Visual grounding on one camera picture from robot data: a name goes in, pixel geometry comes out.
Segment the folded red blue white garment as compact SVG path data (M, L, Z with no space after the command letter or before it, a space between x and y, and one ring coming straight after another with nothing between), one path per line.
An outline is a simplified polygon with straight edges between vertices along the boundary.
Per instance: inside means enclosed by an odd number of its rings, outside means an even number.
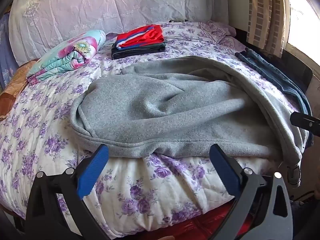
M117 36L115 46L119 50L148 46L164 42L159 24L142 26Z

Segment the purple floral pillow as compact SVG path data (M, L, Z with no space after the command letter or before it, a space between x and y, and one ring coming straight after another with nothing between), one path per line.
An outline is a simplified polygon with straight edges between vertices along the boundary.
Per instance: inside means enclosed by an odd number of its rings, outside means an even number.
M202 37L209 38L216 44L220 43L225 37L235 37L236 29L220 22L209 21L207 23L199 23L202 31Z

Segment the purple floral bed quilt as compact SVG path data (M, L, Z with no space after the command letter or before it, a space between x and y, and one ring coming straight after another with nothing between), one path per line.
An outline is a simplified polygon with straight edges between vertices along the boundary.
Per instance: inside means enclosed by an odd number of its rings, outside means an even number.
M114 60L113 41L102 41L87 65L23 90L1 121L2 206L26 218L36 182L67 179L101 144L108 161L75 189L111 239L182 225L229 202L213 144L256 174L283 162L299 182L309 133L290 116L302 107L227 46L234 29L161 28L163 52Z

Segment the orange brown pillow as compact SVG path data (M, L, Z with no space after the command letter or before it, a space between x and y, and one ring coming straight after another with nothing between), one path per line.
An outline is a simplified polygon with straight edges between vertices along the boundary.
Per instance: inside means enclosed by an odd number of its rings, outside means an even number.
M16 99L27 86L27 73L37 61L38 59L31 60L18 68L6 89L1 92L1 121L8 117Z

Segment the lilac lace covered headboard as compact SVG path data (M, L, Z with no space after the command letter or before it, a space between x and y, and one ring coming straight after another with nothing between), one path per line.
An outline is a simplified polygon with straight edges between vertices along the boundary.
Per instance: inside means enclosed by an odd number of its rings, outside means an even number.
M13 0L9 41L24 64L89 30L124 33L171 20L228 23L228 0Z

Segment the blue denim jeans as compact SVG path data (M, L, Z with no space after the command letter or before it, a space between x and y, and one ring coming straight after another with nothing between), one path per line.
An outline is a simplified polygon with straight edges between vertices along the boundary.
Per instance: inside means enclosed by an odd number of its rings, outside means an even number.
M245 51L240 53L235 53L235 55L267 81L276 86L283 94L291 96L299 106L300 113L312 115L310 103L303 91L282 71L268 63L263 57L249 48L246 48Z

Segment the blue patterned cushion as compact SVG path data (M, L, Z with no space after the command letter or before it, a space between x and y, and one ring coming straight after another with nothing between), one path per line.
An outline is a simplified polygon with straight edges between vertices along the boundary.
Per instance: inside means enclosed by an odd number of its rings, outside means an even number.
M10 80L19 68L13 55L9 41L9 13L5 13L1 18L0 31L0 82L1 90L5 90Z

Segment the folded dark garments stack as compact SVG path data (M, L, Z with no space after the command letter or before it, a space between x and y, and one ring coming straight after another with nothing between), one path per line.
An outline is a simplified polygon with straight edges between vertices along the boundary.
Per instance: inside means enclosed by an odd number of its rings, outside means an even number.
M117 60L129 56L164 52L166 45L167 44L165 42L162 42L145 46L133 46L130 48L118 49L116 44L114 44L111 48L111 59Z

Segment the folded teal pink floral blanket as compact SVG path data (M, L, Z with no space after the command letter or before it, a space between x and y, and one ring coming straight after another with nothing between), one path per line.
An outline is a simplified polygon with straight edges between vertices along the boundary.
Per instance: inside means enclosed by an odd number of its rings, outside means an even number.
M34 85L47 78L78 69L88 64L106 41L102 30L90 30L63 41L46 52L27 73L27 81Z

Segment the beige brick pattern curtain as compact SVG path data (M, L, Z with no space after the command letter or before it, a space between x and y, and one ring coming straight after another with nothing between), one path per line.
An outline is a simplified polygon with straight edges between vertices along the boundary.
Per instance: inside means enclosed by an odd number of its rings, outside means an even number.
M289 30L289 0L249 0L249 44L281 58L287 45Z

